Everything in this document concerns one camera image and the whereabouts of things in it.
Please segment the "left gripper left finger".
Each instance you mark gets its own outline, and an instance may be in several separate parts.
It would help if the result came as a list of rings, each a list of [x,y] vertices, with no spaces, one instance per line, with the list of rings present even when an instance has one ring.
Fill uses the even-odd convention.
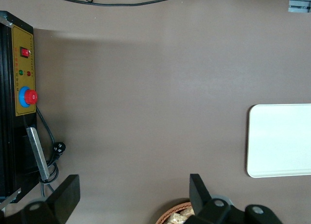
[[[69,175],[45,200],[28,204],[21,212],[23,224],[65,224],[80,201],[80,177]]]

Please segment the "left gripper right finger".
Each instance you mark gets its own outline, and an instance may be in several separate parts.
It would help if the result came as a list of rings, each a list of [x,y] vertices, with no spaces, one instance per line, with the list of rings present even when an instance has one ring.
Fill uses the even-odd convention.
[[[190,175],[190,203],[194,215],[187,224],[280,224],[282,221],[268,207],[248,205],[237,209],[225,196],[211,196],[199,174]]]

